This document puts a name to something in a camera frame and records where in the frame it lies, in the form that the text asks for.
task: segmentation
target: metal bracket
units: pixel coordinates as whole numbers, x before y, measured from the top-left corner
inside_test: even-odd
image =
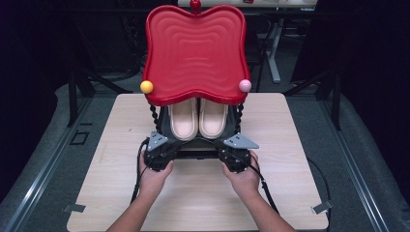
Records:
[[[71,212],[84,212],[85,206],[83,205],[77,205],[77,204],[71,204],[71,205],[66,205],[64,207],[63,212],[71,213]]]
[[[162,134],[152,131],[150,136],[150,141],[148,142],[148,152],[153,151],[154,149],[160,147],[162,144],[168,141],[168,138]]]
[[[315,213],[315,214],[320,214],[322,212],[328,212],[329,209],[331,209],[332,207],[334,207],[334,204],[332,203],[332,201],[328,200],[326,202],[323,202],[322,204],[315,206],[315,207],[311,207],[311,210]]]
[[[223,140],[223,144],[225,144],[228,147],[236,149],[259,148],[259,145],[252,142],[250,139],[246,138],[241,133],[237,133],[232,137]]]

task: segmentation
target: white desk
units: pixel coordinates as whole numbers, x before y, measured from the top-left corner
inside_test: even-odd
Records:
[[[325,229],[321,203],[286,99],[282,94],[249,94],[242,133],[259,144],[262,175],[280,214],[296,229]],[[120,95],[102,133],[76,204],[70,231],[104,231],[129,206],[140,143],[155,129],[143,95]],[[218,159],[177,159],[143,230],[256,230],[248,210],[222,174]]]
[[[254,0],[252,4],[244,3],[243,0],[201,0],[202,7],[214,7],[220,4],[227,4],[238,8],[262,8],[262,9],[279,9],[279,8],[307,8],[314,9],[317,4],[317,0]],[[190,0],[178,0],[179,7],[189,7]],[[278,72],[277,62],[275,61],[275,55],[277,54],[278,43],[282,30],[283,20],[275,23],[274,31],[272,32],[272,46],[268,51],[269,68],[272,73],[272,79],[274,83],[280,83],[280,75]]]

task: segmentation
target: hand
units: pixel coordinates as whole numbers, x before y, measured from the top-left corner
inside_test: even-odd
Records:
[[[145,165],[144,154],[145,151],[142,151],[139,159],[139,170],[142,173],[139,183],[139,194],[150,194],[151,196],[157,197],[160,195],[165,180],[171,173],[174,163],[172,160],[164,170],[157,172]]]
[[[257,168],[257,160],[258,156],[257,154],[254,153],[254,151],[250,151],[250,155],[254,157],[250,159],[250,164]],[[234,173],[229,171],[228,167],[226,164],[223,162],[222,163],[222,171],[223,174],[229,179],[229,181],[232,183],[232,187],[235,190],[235,192],[238,194],[238,196],[244,200],[244,198],[248,197],[254,197],[255,195],[260,195],[259,194],[259,176],[256,174],[254,170],[251,168],[247,168],[247,170],[240,172],[240,173]]]

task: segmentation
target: beige slipper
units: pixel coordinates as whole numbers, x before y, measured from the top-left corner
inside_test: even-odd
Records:
[[[198,133],[198,113],[196,99],[172,104],[168,107],[170,126],[174,136],[182,141],[189,141]]]
[[[225,129],[228,106],[201,99],[199,132],[206,138],[220,137]]]

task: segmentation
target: floor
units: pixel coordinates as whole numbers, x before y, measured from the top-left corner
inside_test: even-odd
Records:
[[[282,93],[293,87],[290,77],[301,44],[281,40],[277,62],[282,82],[273,83],[266,68],[260,92]],[[113,73],[105,77],[118,79]],[[115,83],[139,92],[140,79],[138,74]],[[100,83],[93,84],[97,94],[92,99],[79,95],[79,118],[71,128],[66,127],[68,87],[56,92],[59,103],[52,122],[0,205],[1,231],[67,231],[66,206],[75,202],[116,97]],[[409,207],[354,107],[342,98],[342,130],[335,130],[329,121],[329,102],[314,98],[316,87],[286,99],[320,196],[335,204],[328,216],[329,230],[410,231]],[[76,135],[82,132],[88,134],[84,144],[75,145]]]

